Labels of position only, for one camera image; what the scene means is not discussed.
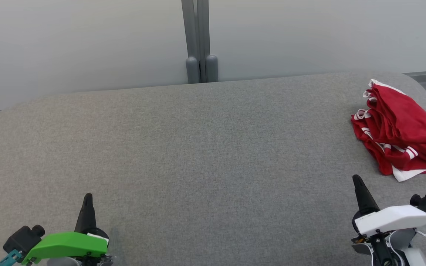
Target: white wall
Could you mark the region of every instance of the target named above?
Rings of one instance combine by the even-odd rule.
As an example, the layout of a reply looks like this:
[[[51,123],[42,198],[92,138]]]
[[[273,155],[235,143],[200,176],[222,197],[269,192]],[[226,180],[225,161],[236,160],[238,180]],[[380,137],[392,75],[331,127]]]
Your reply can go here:
[[[210,0],[220,81],[426,71],[426,0]]]
[[[188,83],[181,2],[0,0],[0,109],[44,95]]]

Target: gray fabric table surface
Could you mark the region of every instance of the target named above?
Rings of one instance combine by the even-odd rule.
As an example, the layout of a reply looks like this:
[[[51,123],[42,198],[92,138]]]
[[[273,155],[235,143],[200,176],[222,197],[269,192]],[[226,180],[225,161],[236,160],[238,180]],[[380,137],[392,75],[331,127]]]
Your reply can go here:
[[[72,231],[86,192],[117,265],[370,265],[351,248],[353,174],[381,208],[426,193],[353,133],[371,78],[347,72],[51,96],[0,112],[0,259],[23,225]],[[426,254],[426,239],[414,244]]]

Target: white stripe trim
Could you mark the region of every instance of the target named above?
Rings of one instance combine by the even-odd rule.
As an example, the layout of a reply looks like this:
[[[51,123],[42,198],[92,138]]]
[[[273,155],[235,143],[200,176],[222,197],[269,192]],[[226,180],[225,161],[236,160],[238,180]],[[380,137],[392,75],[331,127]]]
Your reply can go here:
[[[363,94],[362,94],[362,96],[364,97],[364,98],[371,98],[372,96],[371,96],[371,92],[370,91],[365,91]]]
[[[382,145],[382,143],[377,143],[374,141],[374,143],[377,144],[377,146],[379,146],[381,148],[381,150],[384,152],[384,145]]]
[[[411,146],[409,146],[407,148],[410,149],[415,154],[415,156],[419,155],[419,153],[417,153],[417,151],[414,148],[412,148]]]
[[[369,81],[369,86],[373,86],[374,84],[379,85],[379,86],[385,86],[385,87],[388,87],[389,89],[393,89],[394,91],[397,91],[399,93],[407,95],[407,94],[403,93],[400,89],[396,89],[396,88],[394,88],[392,86],[389,86],[387,84],[381,83],[381,82],[379,82],[379,81],[377,81],[375,79],[372,79],[371,81]]]
[[[405,150],[397,145],[392,145],[396,150],[400,151],[401,153],[405,153]]]
[[[365,110],[365,109],[359,109],[356,113],[355,113],[355,120],[361,120],[363,118],[370,118],[371,114],[368,113],[369,110]]]
[[[405,150],[405,152],[409,154],[411,160],[413,158],[415,158],[415,155],[414,155],[414,153],[411,150]]]

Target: folded red garment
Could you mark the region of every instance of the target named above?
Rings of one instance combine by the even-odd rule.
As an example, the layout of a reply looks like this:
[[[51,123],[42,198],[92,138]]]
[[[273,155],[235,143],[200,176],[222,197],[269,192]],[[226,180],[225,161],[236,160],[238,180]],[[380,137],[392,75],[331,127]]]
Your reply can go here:
[[[396,88],[376,80],[363,96],[369,110],[351,117],[355,135],[384,175],[399,182],[426,173],[426,111]]]

